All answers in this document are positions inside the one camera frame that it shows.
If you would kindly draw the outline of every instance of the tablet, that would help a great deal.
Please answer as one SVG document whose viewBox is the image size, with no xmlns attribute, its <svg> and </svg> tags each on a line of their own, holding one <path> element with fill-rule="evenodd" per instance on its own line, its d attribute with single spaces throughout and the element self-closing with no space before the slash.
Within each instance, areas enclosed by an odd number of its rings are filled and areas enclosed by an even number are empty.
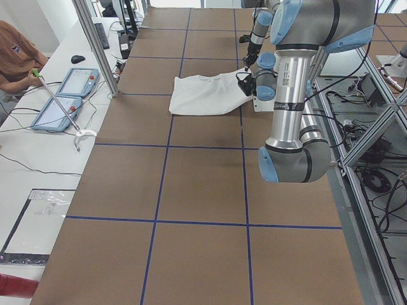
<svg viewBox="0 0 407 305">
<path fill-rule="evenodd" d="M 71 68 L 60 85 L 56 96 L 85 97 L 99 79 L 97 69 Z"/>
<path fill-rule="evenodd" d="M 82 105 L 82 98 L 58 97 L 58 100 L 64 106 L 64 109 L 71 114 L 72 119 L 74 119 L 78 114 L 78 108 Z M 70 124 L 71 121 L 65 116 L 56 101 L 50 98 L 32 122 L 31 129 L 63 132 Z"/>
</svg>

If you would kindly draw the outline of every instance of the orange shirt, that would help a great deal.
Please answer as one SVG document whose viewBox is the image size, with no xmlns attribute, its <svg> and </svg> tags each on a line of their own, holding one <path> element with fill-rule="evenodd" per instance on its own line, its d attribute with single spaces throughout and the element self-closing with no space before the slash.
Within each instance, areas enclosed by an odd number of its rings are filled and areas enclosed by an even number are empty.
<svg viewBox="0 0 407 305">
<path fill-rule="evenodd" d="M 16 28 L 0 20 L 0 83 L 20 81 L 32 68 L 42 68 L 34 60 L 37 53 Z"/>
</svg>

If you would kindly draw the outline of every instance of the keyboard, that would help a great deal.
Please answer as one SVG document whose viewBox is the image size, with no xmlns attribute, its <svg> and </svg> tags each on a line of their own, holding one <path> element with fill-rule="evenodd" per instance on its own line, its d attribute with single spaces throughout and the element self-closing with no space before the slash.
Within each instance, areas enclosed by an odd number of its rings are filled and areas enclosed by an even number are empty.
<svg viewBox="0 0 407 305">
<path fill-rule="evenodd" d="M 96 28 L 97 35 L 99 37 L 100 43 L 102 44 L 103 50 L 110 48 L 109 41 L 107 41 L 106 33 L 103 28 L 103 24 L 100 22 L 94 24 Z"/>
</svg>

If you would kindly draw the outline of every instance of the brown table surface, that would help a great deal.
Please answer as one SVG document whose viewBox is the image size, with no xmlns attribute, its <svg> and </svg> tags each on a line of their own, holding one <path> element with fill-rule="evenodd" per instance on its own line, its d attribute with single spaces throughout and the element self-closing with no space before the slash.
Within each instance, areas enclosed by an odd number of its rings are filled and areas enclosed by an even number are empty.
<svg viewBox="0 0 407 305">
<path fill-rule="evenodd" d="M 328 179 L 260 177 L 272 113 L 168 112 L 174 77 L 242 66 L 251 13 L 149 9 L 32 305 L 363 304 Z"/>
</svg>

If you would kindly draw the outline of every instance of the hand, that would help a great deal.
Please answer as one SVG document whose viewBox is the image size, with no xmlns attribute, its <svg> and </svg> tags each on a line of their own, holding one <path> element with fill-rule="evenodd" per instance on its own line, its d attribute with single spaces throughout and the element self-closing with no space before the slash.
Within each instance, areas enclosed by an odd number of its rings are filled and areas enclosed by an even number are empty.
<svg viewBox="0 0 407 305">
<path fill-rule="evenodd" d="M 29 81 L 29 85 L 30 85 L 30 86 L 42 86 L 42 85 L 43 85 L 42 82 L 34 75 L 33 70 L 34 70 L 34 69 L 31 69 L 31 70 L 28 72 L 28 75 L 27 75 L 27 79 L 28 79 L 28 81 Z"/>
</svg>

